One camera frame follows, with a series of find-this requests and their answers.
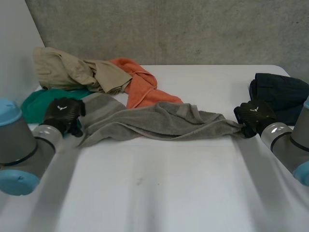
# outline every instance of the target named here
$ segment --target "white wall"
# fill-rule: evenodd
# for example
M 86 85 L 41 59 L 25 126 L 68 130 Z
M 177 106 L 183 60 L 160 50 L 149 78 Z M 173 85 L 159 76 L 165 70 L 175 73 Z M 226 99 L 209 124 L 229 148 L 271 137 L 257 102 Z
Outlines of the white wall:
M 43 42 L 24 0 L 0 0 L 0 98 L 21 104 L 38 87 L 35 46 Z

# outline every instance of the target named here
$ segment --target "fabric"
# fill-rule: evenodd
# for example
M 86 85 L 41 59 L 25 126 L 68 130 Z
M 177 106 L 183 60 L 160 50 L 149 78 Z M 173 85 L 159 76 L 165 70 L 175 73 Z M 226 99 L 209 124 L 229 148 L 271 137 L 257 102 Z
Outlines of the fabric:
M 249 92 L 251 100 L 266 101 L 279 122 L 294 126 L 309 95 L 309 85 L 296 78 L 257 73 Z
M 117 94 L 124 92 L 132 78 L 110 62 L 81 60 L 50 47 L 36 47 L 33 58 L 43 89 L 74 90 L 86 86 L 89 91 Z
M 129 140 L 141 135 L 156 140 L 196 140 L 233 135 L 243 138 L 243 125 L 222 114 L 199 111 L 196 105 L 158 102 L 138 109 L 126 107 L 107 94 L 83 98 L 86 116 L 81 117 L 85 139 L 91 146 L 105 138 Z
M 183 103 L 180 98 L 156 89 L 157 81 L 155 77 L 138 63 L 127 58 L 112 59 L 110 62 L 133 77 L 131 83 L 125 88 L 125 92 L 129 94 L 127 108 L 149 106 L 160 101 Z
M 44 114 L 54 99 L 66 97 L 79 100 L 92 93 L 87 89 L 75 91 L 65 91 L 62 89 L 39 90 L 27 97 L 21 106 L 21 110 L 27 123 L 42 123 Z

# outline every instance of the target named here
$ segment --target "teal towel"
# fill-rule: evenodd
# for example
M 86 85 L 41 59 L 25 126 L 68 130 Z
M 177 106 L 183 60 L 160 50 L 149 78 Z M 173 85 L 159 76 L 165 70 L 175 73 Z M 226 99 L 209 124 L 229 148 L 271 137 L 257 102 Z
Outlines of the teal towel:
M 94 92 L 87 89 L 65 91 L 62 89 L 39 90 L 33 92 L 22 104 L 21 110 L 27 123 L 42 123 L 49 104 L 54 99 L 74 98 L 81 99 Z

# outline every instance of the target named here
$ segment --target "beige pants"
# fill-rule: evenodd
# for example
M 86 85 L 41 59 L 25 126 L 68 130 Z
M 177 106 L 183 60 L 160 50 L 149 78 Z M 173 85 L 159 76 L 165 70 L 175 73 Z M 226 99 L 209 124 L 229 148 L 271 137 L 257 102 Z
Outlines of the beige pants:
M 74 90 L 87 87 L 93 92 L 124 92 L 132 76 L 108 61 L 81 60 L 68 53 L 36 47 L 36 73 L 43 89 Z

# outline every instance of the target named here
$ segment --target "gray wall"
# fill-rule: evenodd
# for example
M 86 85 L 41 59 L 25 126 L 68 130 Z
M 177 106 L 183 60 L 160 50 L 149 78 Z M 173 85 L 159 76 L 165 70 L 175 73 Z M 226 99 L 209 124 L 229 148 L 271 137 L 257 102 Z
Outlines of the gray wall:
M 0 0 L 0 98 L 21 104 L 39 86 L 32 50 L 43 46 L 23 0 Z
M 26 0 L 46 46 L 141 64 L 274 64 L 309 81 L 309 0 Z

